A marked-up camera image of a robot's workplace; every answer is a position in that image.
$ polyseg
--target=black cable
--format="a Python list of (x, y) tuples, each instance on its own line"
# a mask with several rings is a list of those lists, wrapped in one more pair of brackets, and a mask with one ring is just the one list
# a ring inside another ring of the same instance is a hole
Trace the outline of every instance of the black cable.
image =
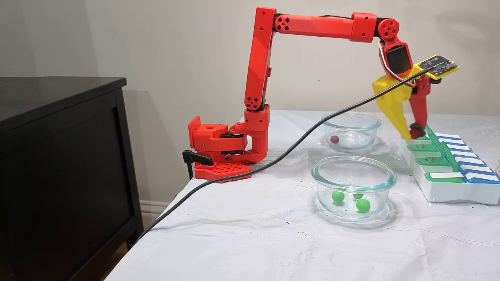
[(339, 15), (331, 15), (331, 14), (320, 15), (319, 18), (341, 18), (341, 19), (352, 20), (352, 18), (347, 17), (347, 16), (339, 16)]
[(249, 172), (246, 172), (246, 173), (242, 173), (242, 174), (237, 174), (237, 175), (231, 175), (231, 176), (226, 176), (226, 177), (221, 177), (221, 178), (216, 178), (216, 179), (212, 179), (212, 180), (209, 180), (209, 181), (206, 181), (200, 185), (198, 185), (197, 187), (195, 187), (193, 190), (191, 190), (188, 194), (186, 194), (186, 196), (184, 196), (182, 199), (179, 200), (179, 202), (175, 203), (174, 206), (172, 206), (170, 209), (168, 209), (164, 214), (162, 214), (161, 216), (159, 216), (156, 220), (153, 221), (153, 223), (151, 223), (150, 226), (148, 226), (144, 232), (139, 236), (139, 238), (137, 238), (137, 241), (139, 241), (146, 233), (148, 233), (153, 227), (155, 227), (161, 220), (163, 220), (164, 218), (166, 218), (168, 215), (170, 215), (175, 209), (177, 209), (182, 203), (184, 203), (184, 201), (186, 201), (189, 197), (191, 197), (191, 195), (193, 195), (195, 192), (199, 191), (200, 189), (210, 185), (210, 184), (213, 184), (213, 183), (217, 183), (217, 182), (220, 182), (220, 181), (230, 181), (230, 180), (235, 180), (235, 179), (238, 179), (238, 178), (242, 178), (242, 177), (247, 177), (247, 176), (251, 176), (255, 173), (258, 173), (260, 171), (263, 171), (271, 166), (273, 166), (274, 164), (278, 163), (279, 161), (281, 161), (283, 158), (285, 158), (290, 152), (292, 152), (292, 150), (294, 150), (303, 140), (305, 140), (307, 138), (307, 136), (309, 136), (309, 134), (311, 134), (316, 128), (318, 128), (319, 126), (321, 126), (321, 124), (325, 123), (326, 121), (328, 121), (329, 119), (331, 118), (334, 118), (336, 116), (339, 116), (343, 113), (346, 113), (348, 111), (351, 111), (357, 107), (360, 107), (364, 104), (367, 104), (387, 93), (389, 93), (390, 91), (396, 89), (397, 87), (405, 84), (406, 82), (408, 81), (411, 81), (419, 76), (422, 76), (424, 74), (426, 74), (428, 71), (430, 71), (431, 69), (437, 67), (439, 64), (436, 64), (434, 66), (432, 66), (431, 68), (429, 69), (424, 69), (422, 71), (419, 71), (418, 73), (404, 79), (403, 81), (401, 82), (398, 82), (396, 84), (394, 84), (393, 86), (390, 86), (389, 88), (385, 89), (384, 91), (381, 91), (380, 93), (372, 96), (372, 97), (369, 97), (361, 102), (358, 102), (354, 105), (351, 105), (347, 108), (344, 108), (340, 111), (337, 111), (335, 113), (332, 113), (328, 116), (326, 116), (325, 118), (321, 119), (318, 123), (314, 124), (314, 126), (312, 126), (309, 130), (307, 130), (307, 132), (305, 132), (292, 146), (290, 146), (290, 148), (288, 148), (283, 154), (281, 154), (278, 158), (276, 158), (275, 160), (265, 164), (264, 166), (261, 166), (261, 167), (258, 167), (256, 168), (255, 170), (252, 170), (252, 171), (249, 171)]

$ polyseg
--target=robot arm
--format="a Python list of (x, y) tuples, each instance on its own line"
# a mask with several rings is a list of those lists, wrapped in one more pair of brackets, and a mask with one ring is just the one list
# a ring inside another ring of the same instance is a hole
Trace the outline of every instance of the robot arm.
[[(247, 170), (244, 164), (256, 163), (266, 157), (269, 127), (266, 87), (271, 76), (269, 64), (275, 33), (342, 38), (365, 43), (379, 37), (380, 60), (387, 75), (373, 83), (377, 94), (419, 72), (412, 63), (408, 45), (398, 39), (398, 31), (399, 23), (396, 20), (380, 18), (371, 13), (354, 12), (350, 18), (332, 15), (305, 16), (281, 14), (274, 8), (258, 7), (246, 79), (244, 122), (228, 128), (223, 124), (201, 124), (200, 117), (197, 116), (189, 123), (191, 148), (210, 157), (215, 163), (213, 166), (195, 165), (195, 176), (210, 180), (239, 175)], [(415, 81), (377, 99), (379, 107), (405, 139), (410, 139), (410, 135), (415, 139), (425, 134), (426, 95), (430, 92), (431, 80), (423, 75)], [(410, 132), (401, 105), (408, 99), (415, 117)], [(250, 150), (245, 150), (247, 136), (252, 138)], [(214, 170), (217, 163), (241, 166)]]

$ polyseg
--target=green lid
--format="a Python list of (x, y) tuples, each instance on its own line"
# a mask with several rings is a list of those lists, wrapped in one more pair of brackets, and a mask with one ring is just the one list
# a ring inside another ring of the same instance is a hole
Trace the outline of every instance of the green lid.
[(459, 171), (459, 164), (455, 160), (455, 157), (453, 157), (452, 152), (450, 151), (450, 148), (446, 143), (442, 142), (441, 145), (439, 146), (441, 155), (445, 155), (446, 159), (448, 160), (449, 164), (453, 168), (453, 172), (458, 172)]
[(443, 178), (433, 178), (430, 175), (430, 172), (426, 172), (424, 174), (425, 178), (429, 182), (434, 182), (434, 183), (463, 183), (464, 179), (462, 177), (443, 177)]
[(432, 143), (408, 144), (407, 148), (415, 152), (439, 152), (439, 149)]
[(444, 157), (417, 157), (417, 164), (421, 166), (449, 166), (450, 163)]

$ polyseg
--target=green ball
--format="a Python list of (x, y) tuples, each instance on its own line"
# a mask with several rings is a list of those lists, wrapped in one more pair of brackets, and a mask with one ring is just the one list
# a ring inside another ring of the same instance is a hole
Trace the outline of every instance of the green ball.
[(344, 198), (346, 196), (344, 195), (343, 192), (340, 192), (340, 191), (334, 191), (332, 194), (331, 194), (331, 198), (333, 199), (333, 201), (335, 203), (340, 203), (342, 201), (344, 201)]
[(370, 201), (366, 199), (359, 199), (356, 202), (356, 208), (360, 213), (366, 213), (370, 210)]

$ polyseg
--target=black clamp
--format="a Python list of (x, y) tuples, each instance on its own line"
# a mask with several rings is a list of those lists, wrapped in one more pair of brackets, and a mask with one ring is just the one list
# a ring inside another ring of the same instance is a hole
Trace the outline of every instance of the black clamp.
[(191, 150), (184, 150), (182, 152), (182, 159), (184, 160), (184, 163), (187, 164), (187, 173), (189, 174), (189, 180), (193, 178), (193, 163), (200, 163), (203, 166), (214, 165), (212, 158)]

